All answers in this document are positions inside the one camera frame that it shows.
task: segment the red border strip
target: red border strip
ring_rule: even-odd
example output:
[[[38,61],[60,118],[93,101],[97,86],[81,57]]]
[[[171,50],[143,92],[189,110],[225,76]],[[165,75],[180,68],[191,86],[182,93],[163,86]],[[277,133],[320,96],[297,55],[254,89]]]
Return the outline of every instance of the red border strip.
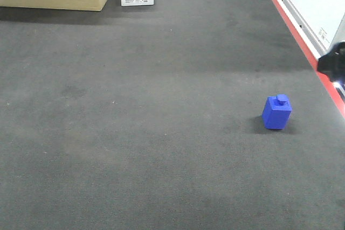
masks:
[[[317,65],[318,65],[318,61],[316,60],[316,57],[312,54],[309,47],[304,42],[304,40],[302,39],[302,37],[298,33],[297,29],[293,25],[292,21],[286,15],[286,13],[283,10],[283,8],[281,7],[279,1],[278,0],[272,0],[272,1],[274,3],[275,7],[278,9],[278,11],[279,11],[281,17],[283,18],[284,22],[286,23],[287,27],[289,28],[291,34],[293,35],[293,37],[297,41],[298,45],[302,49],[302,51],[303,51],[304,55],[306,56],[307,60],[309,61],[310,65],[315,70],[316,74],[319,76],[319,79],[321,80],[321,82],[325,86],[330,97],[333,99],[333,101],[334,101],[335,105],[338,107],[340,113],[345,118],[345,103],[341,99],[341,97],[340,97],[339,93],[337,92],[337,90],[335,89],[333,83],[329,81],[329,79],[326,75],[321,74],[316,70]]]

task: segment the blue plastic toy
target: blue plastic toy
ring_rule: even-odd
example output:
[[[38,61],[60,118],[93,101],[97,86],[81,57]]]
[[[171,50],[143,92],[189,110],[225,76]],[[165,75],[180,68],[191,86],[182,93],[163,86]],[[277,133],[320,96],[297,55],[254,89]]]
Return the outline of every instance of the blue plastic toy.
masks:
[[[285,94],[269,96],[263,111],[263,120],[266,129],[283,129],[289,120],[292,107]]]

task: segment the gray carpet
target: gray carpet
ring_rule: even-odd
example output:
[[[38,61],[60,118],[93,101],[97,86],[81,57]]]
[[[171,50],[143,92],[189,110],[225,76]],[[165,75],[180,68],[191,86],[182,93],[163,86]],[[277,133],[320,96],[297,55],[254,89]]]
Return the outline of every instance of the gray carpet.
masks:
[[[271,0],[0,8],[0,77],[0,229],[344,229],[344,119]]]

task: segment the label on white box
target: label on white box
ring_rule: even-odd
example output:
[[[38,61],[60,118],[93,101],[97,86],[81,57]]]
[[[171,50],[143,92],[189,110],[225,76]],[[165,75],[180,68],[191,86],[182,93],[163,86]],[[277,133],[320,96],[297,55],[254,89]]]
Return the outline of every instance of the label on white box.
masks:
[[[149,0],[125,0],[125,3],[126,4],[129,4],[129,3],[148,3]]]

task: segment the black object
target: black object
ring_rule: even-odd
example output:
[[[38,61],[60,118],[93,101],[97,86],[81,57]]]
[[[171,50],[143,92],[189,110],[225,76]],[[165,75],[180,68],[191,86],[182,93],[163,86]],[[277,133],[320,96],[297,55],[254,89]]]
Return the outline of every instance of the black object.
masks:
[[[318,71],[328,76],[331,82],[345,83],[345,41],[335,44],[319,59]]]

